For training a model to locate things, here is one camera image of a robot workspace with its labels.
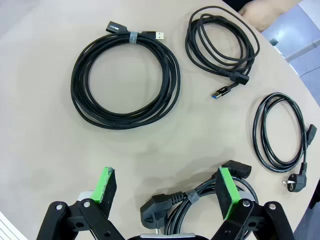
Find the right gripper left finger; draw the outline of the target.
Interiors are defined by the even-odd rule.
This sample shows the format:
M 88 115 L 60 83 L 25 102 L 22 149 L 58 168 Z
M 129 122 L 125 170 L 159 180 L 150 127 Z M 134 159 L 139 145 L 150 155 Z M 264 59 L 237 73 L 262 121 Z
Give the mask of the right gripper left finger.
M 119 240 L 120 233 L 109 220 L 117 190 L 115 170 L 104 167 L 99 181 L 88 197 L 73 205 L 52 202 L 44 216 L 38 240 L 74 240 L 79 232 L 89 231 L 96 240 Z

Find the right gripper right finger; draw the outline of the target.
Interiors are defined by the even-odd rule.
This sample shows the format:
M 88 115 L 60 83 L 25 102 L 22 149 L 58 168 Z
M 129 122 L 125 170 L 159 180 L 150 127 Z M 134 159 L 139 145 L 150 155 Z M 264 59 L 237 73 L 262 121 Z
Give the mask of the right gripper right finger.
M 242 198 L 226 167 L 215 178 L 215 192 L 224 222 L 213 240 L 243 240 L 253 233 L 257 240 L 293 240 L 294 234 L 282 205 L 277 201 L 263 206 Z

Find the person's right hand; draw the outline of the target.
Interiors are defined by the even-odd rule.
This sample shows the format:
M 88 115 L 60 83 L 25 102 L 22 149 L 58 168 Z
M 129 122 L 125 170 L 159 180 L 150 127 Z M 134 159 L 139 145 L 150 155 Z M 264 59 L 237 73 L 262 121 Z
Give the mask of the person's right hand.
M 260 33 L 270 27 L 279 16 L 267 0 L 250 1 L 238 13 Z

